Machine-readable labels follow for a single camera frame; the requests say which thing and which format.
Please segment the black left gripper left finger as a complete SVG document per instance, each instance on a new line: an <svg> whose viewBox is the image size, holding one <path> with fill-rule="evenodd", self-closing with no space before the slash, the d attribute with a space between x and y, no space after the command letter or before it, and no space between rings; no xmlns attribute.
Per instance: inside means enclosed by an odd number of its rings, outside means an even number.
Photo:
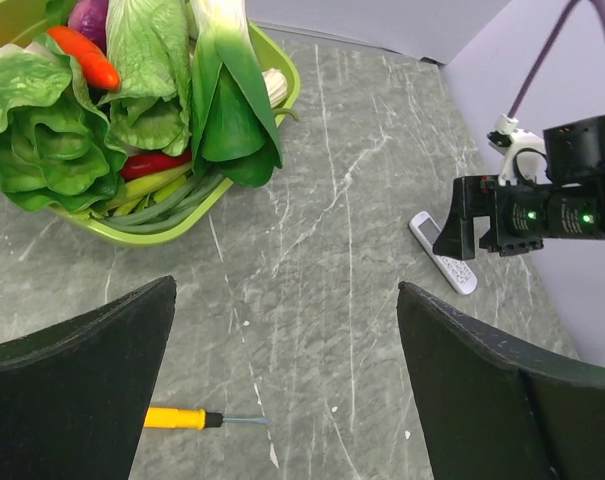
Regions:
<svg viewBox="0 0 605 480"><path fill-rule="evenodd" d="M126 479L173 324L157 278L0 344L0 479Z"/></svg>

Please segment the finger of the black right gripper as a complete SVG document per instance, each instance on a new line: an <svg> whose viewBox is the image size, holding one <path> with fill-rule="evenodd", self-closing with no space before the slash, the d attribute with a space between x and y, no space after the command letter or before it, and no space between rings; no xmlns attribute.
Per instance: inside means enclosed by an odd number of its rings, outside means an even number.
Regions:
<svg viewBox="0 0 605 480"><path fill-rule="evenodd" d="M475 258L474 221L482 216L481 176L464 176L453 181L449 214L433 245L433 253L455 260Z"/></svg>

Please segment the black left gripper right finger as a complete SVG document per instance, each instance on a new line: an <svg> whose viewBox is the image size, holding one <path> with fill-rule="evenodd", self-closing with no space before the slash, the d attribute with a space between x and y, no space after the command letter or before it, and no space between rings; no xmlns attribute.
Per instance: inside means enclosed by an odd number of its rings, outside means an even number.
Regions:
<svg viewBox="0 0 605 480"><path fill-rule="evenodd" d="M540 348L409 282L397 318L436 479L605 479L605 368Z"/></svg>

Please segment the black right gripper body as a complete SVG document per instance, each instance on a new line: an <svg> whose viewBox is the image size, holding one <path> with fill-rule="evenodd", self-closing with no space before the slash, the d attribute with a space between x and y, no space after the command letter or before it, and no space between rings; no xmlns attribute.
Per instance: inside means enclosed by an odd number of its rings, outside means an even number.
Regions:
<svg viewBox="0 0 605 480"><path fill-rule="evenodd" d="M482 177L475 246L502 257L540 250L547 238L605 240L605 115L538 135L546 162L537 184L502 187Z"/></svg>

